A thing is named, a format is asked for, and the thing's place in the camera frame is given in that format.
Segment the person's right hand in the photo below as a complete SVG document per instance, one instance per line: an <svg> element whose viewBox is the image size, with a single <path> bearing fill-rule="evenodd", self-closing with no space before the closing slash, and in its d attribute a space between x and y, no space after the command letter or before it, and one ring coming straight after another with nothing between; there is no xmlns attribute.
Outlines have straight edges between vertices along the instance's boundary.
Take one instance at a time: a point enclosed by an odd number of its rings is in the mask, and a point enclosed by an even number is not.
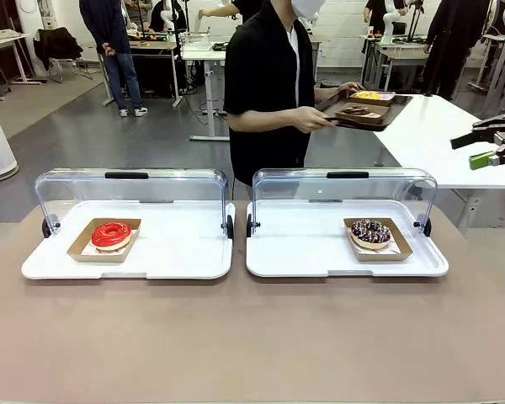
<svg viewBox="0 0 505 404"><path fill-rule="evenodd" d="M327 115L313 107L299 107L295 110L294 126L302 133L311 133L327 127L333 127L333 123L327 119Z"/></svg>

